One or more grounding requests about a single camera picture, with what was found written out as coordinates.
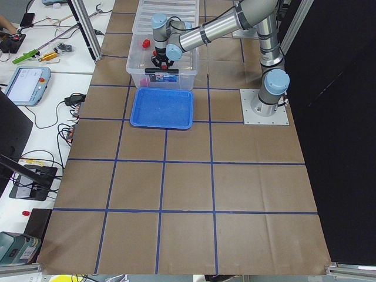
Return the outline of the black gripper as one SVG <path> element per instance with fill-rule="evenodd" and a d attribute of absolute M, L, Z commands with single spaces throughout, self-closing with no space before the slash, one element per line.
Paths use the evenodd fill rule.
<path fill-rule="evenodd" d="M 151 61 L 157 68 L 161 68 L 162 64 L 166 64 L 168 68 L 174 64 L 174 61 L 171 61 L 164 53 L 160 53 L 157 50 L 153 51 Z"/>

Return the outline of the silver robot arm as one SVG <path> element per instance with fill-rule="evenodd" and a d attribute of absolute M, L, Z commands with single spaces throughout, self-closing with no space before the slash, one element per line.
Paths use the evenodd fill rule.
<path fill-rule="evenodd" d="M 233 52 L 237 56 L 251 59 L 246 51 L 260 51 L 261 89 L 251 101 L 253 111 L 261 116 L 271 116 L 279 107 L 281 97 L 286 94 L 290 78 L 284 70 L 284 54 L 278 41 L 278 12 L 281 1 L 239 1 L 221 15 L 192 27 L 178 16 L 167 17 L 154 14 L 151 17 L 155 51 L 151 57 L 156 68 L 169 69 L 182 56 L 200 46 L 214 44 L 208 48 L 207 56 L 213 60 L 228 61 Z M 258 41 L 251 47 L 236 43 L 229 36 L 237 30 L 256 29 Z"/>

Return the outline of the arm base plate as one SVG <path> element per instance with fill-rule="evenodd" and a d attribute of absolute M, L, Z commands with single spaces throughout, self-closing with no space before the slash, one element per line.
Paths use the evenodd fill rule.
<path fill-rule="evenodd" d="M 288 116 L 283 98 L 275 105 L 267 105 L 259 100 L 258 89 L 240 89 L 243 122 L 245 125 L 288 126 Z"/>

